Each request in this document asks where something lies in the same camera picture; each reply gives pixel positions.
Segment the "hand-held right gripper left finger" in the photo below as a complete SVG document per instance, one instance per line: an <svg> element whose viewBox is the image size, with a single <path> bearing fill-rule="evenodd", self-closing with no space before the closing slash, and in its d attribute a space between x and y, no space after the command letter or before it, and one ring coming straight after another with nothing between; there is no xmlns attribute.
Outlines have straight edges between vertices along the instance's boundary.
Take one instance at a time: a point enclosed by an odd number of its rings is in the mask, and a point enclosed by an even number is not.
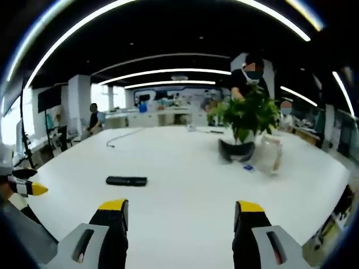
<svg viewBox="0 0 359 269"><path fill-rule="evenodd" d="M88 224L80 224L58 243L48 268L125 268L128 200L100 205Z"/></svg>

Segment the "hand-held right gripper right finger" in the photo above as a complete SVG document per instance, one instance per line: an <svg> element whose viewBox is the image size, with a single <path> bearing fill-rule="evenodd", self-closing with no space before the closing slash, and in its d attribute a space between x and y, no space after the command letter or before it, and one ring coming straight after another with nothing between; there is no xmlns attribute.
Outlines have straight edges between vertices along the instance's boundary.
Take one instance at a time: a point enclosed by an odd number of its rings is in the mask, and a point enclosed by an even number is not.
<svg viewBox="0 0 359 269"><path fill-rule="evenodd" d="M234 268L311 268L302 247L252 202L236 202L232 251Z"/></svg>

